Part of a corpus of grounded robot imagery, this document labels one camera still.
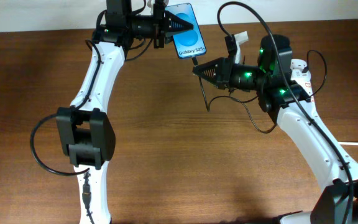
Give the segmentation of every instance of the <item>blue phone screen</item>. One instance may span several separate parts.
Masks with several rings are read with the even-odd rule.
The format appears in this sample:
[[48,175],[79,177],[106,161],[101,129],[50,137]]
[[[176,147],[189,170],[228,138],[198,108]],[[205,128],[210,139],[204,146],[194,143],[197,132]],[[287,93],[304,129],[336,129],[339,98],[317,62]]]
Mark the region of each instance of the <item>blue phone screen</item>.
[[205,54],[206,47],[203,36],[201,35],[191,4],[185,3],[176,6],[168,6],[165,10],[194,25],[193,30],[173,36],[173,42],[175,43],[178,57],[183,59]]

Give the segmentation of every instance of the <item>black bracket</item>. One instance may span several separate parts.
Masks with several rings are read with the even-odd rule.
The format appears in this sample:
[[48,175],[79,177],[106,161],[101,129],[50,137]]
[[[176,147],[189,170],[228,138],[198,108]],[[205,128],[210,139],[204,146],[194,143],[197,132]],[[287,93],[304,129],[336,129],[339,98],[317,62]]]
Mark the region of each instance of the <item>black bracket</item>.
[[[312,224],[340,224],[344,217],[346,204],[348,200],[347,187],[348,183],[342,182],[340,179],[334,180],[334,185],[324,189],[316,206],[311,212],[310,222]],[[354,181],[354,198],[350,214],[352,223],[358,224],[358,180]]]
[[[116,135],[106,113],[99,109],[73,111],[72,108],[59,108],[57,127],[63,153],[70,163],[95,166],[100,170],[105,161],[110,161],[116,147]],[[89,123],[89,129],[79,128]]]
[[[124,49],[127,55],[136,39],[153,39],[154,48],[164,48],[173,39],[172,36],[193,29],[193,24],[165,10],[163,0],[156,0],[153,15],[138,15],[144,8],[132,11],[131,0],[108,0],[107,10],[96,21],[92,40],[96,43],[110,42]],[[101,25],[103,16],[106,24]]]
[[236,59],[237,45],[236,39],[233,36],[226,36],[224,38],[229,56],[227,58],[218,58],[216,60],[196,65],[193,68],[193,74],[201,77],[213,84],[216,88],[225,90],[230,87],[230,76],[234,61]]
[[[300,86],[299,84],[292,84],[291,91],[295,95],[295,97],[301,101],[305,100],[306,102],[310,102],[310,95]],[[289,91],[284,88],[272,88],[265,90],[262,95],[260,91],[257,91],[259,97],[259,106],[261,107],[263,112],[268,113],[270,118],[274,123],[277,122],[278,112],[280,108],[287,108],[288,104],[293,103],[293,98],[290,95]]]

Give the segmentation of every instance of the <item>white clip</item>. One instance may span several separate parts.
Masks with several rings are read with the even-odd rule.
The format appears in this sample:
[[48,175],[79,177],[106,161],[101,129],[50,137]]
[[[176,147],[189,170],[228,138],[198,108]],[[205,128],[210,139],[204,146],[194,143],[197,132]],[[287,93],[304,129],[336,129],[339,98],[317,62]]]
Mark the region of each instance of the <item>white clip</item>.
[[292,76],[291,80],[296,81],[302,88],[309,94],[312,94],[311,89],[311,73],[307,71],[303,73],[303,70],[308,66],[304,60],[301,59],[292,59],[291,60],[291,69]]
[[240,61],[241,61],[240,45],[249,40],[248,39],[248,33],[247,33],[247,31],[244,31],[244,32],[241,32],[239,34],[235,34],[234,38],[236,38],[236,45],[237,45],[237,53],[236,53],[235,63],[240,63]]
[[[153,5],[154,5],[154,2],[155,2],[155,0],[149,0],[149,1],[147,2],[147,7],[151,8],[152,14],[153,14],[153,8],[154,8]],[[169,0],[164,0],[164,3],[165,3],[165,5],[167,6],[168,3],[169,3]]]

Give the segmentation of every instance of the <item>wooden table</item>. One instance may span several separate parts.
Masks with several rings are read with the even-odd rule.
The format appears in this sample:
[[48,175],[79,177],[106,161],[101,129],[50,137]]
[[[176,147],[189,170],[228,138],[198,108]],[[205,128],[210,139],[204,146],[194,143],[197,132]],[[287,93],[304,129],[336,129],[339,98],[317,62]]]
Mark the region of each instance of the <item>wooden table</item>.
[[[270,26],[291,38],[295,58],[305,59],[309,49],[324,54],[329,76],[316,97],[318,111],[339,141],[358,141],[358,20]],[[242,52],[248,64],[256,64],[262,26],[227,29],[248,30]],[[219,27],[201,31],[208,53],[200,63],[226,57]],[[76,178],[42,170],[29,137],[39,119],[68,106],[79,90],[90,62],[83,40],[91,33],[0,33],[0,223],[78,223]],[[214,102],[207,113],[192,67],[191,60],[177,59],[173,44],[122,67],[108,111],[117,137],[108,170],[114,221],[217,223],[313,209],[317,181],[291,139],[280,128],[258,133],[244,108],[230,100]],[[316,89],[324,72],[316,55],[311,71]],[[205,88],[209,99],[226,94]],[[248,99],[255,93],[235,95]],[[272,125],[257,101],[249,107],[261,128]],[[72,170],[54,122],[40,130],[35,143],[46,164]],[[358,147],[345,149],[358,161]]]

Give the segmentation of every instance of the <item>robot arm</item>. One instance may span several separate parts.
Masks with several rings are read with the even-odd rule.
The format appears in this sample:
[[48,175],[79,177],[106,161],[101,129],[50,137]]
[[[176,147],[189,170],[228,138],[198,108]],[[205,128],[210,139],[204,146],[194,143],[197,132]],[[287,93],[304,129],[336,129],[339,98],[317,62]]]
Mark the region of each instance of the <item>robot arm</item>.
[[[322,195],[312,212],[297,213],[280,217],[280,223],[342,223],[344,217],[348,223],[358,223],[358,163],[338,144],[335,137],[319,117],[314,104],[311,89],[311,75],[306,62],[292,59],[292,49],[288,38],[274,35],[278,54],[284,69],[284,77],[289,83],[295,98],[300,102],[306,113],[323,130],[333,142],[345,163],[324,138],[323,134],[312,125],[289,94],[283,76],[278,69],[278,60],[269,36],[261,41],[258,65],[238,64],[238,35],[225,38],[229,52],[228,58],[218,58],[211,62],[197,65],[193,73],[210,82],[219,89],[257,92],[259,105],[294,141],[313,171]],[[354,184],[356,202],[349,201],[349,179],[344,165],[347,166]]]
[[[116,137],[107,110],[115,79],[134,39],[152,39],[157,49],[171,42],[174,34],[193,29],[191,23],[165,11],[166,1],[155,0],[151,6],[151,16],[140,16],[138,13],[145,6],[132,11],[131,0],[107,0],[107,10],[98,16],[90,41],[92,58],[80,91],[70,108],[59,108],[57,114],[41,120],[30,136],[30,147],[40,166],[54,174],[77,175],[81,224],[111,222],[106,174],[114,154]],[[103,16],[106,16],[106,24],[101,25]],[[52,118],[56,118],[63,153],[70,158],[75,173],[47,167],[35,152],[35,132]],[[83,123],[88,123],[89,128],[83,128]]]

